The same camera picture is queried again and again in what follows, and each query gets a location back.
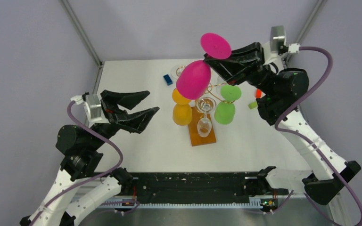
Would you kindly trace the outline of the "orange plastic goblet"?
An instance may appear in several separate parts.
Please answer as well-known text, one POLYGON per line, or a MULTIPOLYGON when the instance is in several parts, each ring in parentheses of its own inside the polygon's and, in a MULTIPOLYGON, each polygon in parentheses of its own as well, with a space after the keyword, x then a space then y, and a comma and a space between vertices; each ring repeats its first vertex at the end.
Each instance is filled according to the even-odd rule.
POLYGON ((186 126, 192 121, 191 100, 182 96, 177 89, 172 92, 172 99, 176 103, 173 108, 173 121, 177 125, 186 126))

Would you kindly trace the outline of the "green plastic goblet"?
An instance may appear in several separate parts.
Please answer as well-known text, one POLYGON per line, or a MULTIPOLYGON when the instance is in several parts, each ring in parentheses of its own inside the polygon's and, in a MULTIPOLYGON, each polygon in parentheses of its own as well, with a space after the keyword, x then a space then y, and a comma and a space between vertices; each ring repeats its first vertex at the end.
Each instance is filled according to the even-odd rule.
POLYGON ((217 123, 228 125, 232 123, 236 107, 234 102, 239 100, 242 96, 242 91, 238 86, 225 84, 220 89, 222 101, 219 102, 214 112, 214 118, 217 123))

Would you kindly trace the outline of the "pink plastic goblet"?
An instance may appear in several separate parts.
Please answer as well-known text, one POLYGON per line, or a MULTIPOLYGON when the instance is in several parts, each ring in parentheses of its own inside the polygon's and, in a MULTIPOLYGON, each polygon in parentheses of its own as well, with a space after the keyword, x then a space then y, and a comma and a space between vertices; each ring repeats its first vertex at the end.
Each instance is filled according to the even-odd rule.
MULTIPOLYGON (((224 60, 231 56, 230 44, 216 33, 205 33, 200 46, 210 59, 224 60)), ((203 60, 188 64, 177 79, 176 89, 186 99, 198 99, 211 81, 211 69, 203 60)))

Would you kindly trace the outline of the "clear stemmed wine glass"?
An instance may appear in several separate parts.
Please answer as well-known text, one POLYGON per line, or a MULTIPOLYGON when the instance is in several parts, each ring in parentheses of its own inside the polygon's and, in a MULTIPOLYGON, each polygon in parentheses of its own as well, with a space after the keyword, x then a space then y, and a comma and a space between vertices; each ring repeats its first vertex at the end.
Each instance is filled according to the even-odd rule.
POLYGON ((211 97, 201 97, 195 102, 195 107, 203 116, 197 122, 197 132, 200 137, 207 137, 212 131, 212 121, 209 119, 210 113, 215 109, 216 102, 211 97))

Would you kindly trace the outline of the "clear tall flute glass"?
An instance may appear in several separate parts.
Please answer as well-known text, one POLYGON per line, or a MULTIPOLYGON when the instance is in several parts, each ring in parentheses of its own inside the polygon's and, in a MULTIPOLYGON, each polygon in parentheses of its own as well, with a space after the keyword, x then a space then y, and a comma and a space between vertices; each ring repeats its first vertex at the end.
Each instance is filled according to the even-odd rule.
POLYGON ((179 76, 181 75, 182 71, 184 70, 184 68, 186 67, 186 65, 175 65, 171 71, 170 71, 170 75, 175 79, 178 80, 179 76))

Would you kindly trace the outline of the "gold wire wine glass rack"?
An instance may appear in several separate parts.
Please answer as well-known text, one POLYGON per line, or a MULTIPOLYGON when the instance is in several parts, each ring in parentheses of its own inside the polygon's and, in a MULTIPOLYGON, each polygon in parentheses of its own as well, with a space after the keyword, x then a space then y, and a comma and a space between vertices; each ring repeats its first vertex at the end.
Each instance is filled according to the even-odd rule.
POLYGON ((234 101, 225 100, 216 96, 212 91, 215 88, 222 88, 226 82, 219 82, 215 85, 208 84, 204 91, 210 96, 202 95, 194 100, 194 106, 190 105, 192 100, 183 97, 177 89, 172 92, 172 99, 176 103, 173 108, 173 121, 179 126, 188 126, 192 146, 214 144, 216 137, 210 114, 214 112, 219 103, 232 104, 234 101))

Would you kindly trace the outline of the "clear short wine glass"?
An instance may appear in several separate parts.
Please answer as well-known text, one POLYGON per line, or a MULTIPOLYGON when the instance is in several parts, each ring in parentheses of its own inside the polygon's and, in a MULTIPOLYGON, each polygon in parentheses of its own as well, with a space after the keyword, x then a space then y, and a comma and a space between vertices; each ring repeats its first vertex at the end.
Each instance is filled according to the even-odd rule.
POLYGON ((217 77, 216 87, 221 87, 226 84, 227 84, 227 82, 221 76, 217 77))

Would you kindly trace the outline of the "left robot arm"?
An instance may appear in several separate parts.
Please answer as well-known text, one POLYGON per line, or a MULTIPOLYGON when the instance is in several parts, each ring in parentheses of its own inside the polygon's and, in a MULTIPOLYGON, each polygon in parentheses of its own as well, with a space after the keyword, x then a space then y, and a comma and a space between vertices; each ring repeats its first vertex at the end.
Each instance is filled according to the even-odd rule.
POLYGON ((91 212, 118 194, 135 194, 132 175, 121 167, 123 153, 110 138, 118 131, 142 133, 158 107, 129 113, 149 91, 71 98, 67 114, 72 125, 57 135, 56 148, 64 158, 56 179, 39 208, 20 220, 22 226, 77 226, 91 212))

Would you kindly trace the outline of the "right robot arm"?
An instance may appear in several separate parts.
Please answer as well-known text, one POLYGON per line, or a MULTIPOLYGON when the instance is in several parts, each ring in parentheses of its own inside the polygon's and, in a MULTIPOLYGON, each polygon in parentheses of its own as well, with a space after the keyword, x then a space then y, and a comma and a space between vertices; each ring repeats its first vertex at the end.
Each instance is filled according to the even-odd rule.
POLYGON ((298 43, 280 44, 254 42, 232 51, 226 59, 206 53, 204 62, 225 82, 235 86, 243 82, 264 92, 257 99, 260 117, 280 132, 309 165, 309 170, 287 170, 267 167, 258 175, 257 187, 263 194, 275 189, 304 193, 312 201, 327 205, 361 166, 336 154, 310 127, 298 109, 299 104, 318 87, 309 86, 307 72, 298 68, 271 70, 271 63, 285 54, 297 54, 303 48, 298 43))

